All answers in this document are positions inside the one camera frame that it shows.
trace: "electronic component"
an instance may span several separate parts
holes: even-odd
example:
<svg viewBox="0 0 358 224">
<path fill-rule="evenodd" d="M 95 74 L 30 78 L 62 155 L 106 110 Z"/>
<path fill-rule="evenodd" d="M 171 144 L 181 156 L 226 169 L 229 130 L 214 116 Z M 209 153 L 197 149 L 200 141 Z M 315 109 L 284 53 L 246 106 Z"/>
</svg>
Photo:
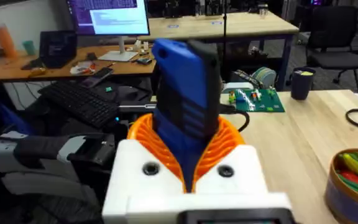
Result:
<svg viewBox="0 0 358 224">
<path fill-rule="evenodd" d="M 113 69 L 105 67 L 100 69 L 94 75 L 88 77 L 86 80 L 81 82 L 81 86 L 86 88 L 92 88 L 112 74 Z"/>
<path fill-rule="evenodd" d="M 152 59 L 149 58 L 138 58 L 135 60 L 135 62 L 140 63 L 142 65 L 149 65 L 150 63 L 152 63 Z"/>
<path fill-rule="evenodd" d="M 76 83 L 55 82 L 39 93 L 95 128 L 102 128 L 117 114 L 117 104 Z"/>
</svg>

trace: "desk leg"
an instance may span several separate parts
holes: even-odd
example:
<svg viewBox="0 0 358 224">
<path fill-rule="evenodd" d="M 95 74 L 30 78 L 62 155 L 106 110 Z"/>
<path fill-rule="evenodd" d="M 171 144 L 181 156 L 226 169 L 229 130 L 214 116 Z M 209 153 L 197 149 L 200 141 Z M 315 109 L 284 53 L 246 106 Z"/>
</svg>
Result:
<svg viewBox="0 0 358 224">
<path fill-rule="evenodd" d="M 13 104 L 11 97 L 7 93 L 3 83 L 0 83 L 0 102 L 12 111 L 16 111 L 16 107 Z"/>
<path fill-rule="evenodd" d="M 289 35 L 285 38 L 284 49 L 283 49 L 283 62 L 281 64 L 281 69 L 278 73 L 278 80 L 276 82 L 277 91 L 282 91 L 284 89 L 285 77 L 287 75 L 288 61 L 291 54 L 291 44 L 292 44 L 292 35 Z"/>
</svg>

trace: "orange bottle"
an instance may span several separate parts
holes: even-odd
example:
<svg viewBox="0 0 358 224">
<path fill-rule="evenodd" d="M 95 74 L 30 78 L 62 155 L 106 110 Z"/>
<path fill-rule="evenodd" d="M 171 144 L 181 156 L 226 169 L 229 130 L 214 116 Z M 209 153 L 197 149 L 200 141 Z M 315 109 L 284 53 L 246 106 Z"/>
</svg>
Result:
<svg viewBox="0 0 358 224">
<path fill-rule="evenodd" d="M 4 49 L 6 57 L 17 57 L 12 37 L 5 24 L 0 24 L 0 46 Z"/>
</svg>

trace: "monitor stand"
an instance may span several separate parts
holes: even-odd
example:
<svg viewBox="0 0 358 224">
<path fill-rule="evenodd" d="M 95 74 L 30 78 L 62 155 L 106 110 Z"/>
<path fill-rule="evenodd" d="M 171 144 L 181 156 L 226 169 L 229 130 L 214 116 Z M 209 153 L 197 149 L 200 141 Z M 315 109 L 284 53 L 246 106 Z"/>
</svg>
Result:
<svg viewBox="0 0 358 224">
<path fill-rule="evenodd" d="M 133 58 L 137 55 L 137 52 L 125 51 L 123 36 L 118 37 L 118 43 L 119 43 L 119 51 L 116 51 L 116 50 L 109 51 L 108 53 L 99 57 L 98 59 L 99 60 L 110 60 L 110 61 L 116 61 L 116 62 L 128 62 L 131 58 Z"/>
</svg>

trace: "black keyboard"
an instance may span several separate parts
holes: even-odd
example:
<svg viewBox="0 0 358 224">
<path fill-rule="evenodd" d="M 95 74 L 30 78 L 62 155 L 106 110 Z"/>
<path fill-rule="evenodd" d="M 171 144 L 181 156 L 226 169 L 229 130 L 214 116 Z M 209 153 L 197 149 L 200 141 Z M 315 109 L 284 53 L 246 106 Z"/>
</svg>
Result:
<svg viewBox="0 0 358 224">
<path fill-rule="evenodd" d="M 117 115 L 117 104 L 76 83 L 55 82 L 38 92 L 95 128 L 102 128 Z"/>
</svg>

